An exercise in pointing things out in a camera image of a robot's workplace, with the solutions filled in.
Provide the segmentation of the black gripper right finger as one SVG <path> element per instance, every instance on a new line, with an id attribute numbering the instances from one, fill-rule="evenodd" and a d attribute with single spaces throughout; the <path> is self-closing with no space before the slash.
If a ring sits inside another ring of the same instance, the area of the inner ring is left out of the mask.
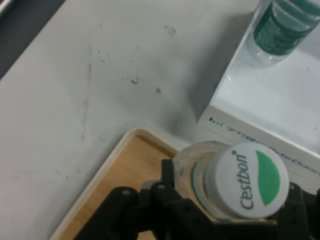
<path id="1" fill-rule="evenodd" d="M 276 240 L 320 238 L 320 191 L 315 194 L 291 182 L 284 205 L 278 211 Z"/>

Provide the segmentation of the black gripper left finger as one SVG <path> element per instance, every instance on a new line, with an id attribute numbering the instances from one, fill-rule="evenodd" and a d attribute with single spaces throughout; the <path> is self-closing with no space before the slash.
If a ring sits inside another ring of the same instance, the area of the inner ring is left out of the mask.
<path id="1" fill-rule="evenodd" d="M 171 159 L 161 162 L 161 178 L 140 191 L 120 186 L 110 191 L 75 236 L 76 240 L 136 240 L 151 231 L 157 240 L 208 240 L 213 223 L 174 188 Z"/>

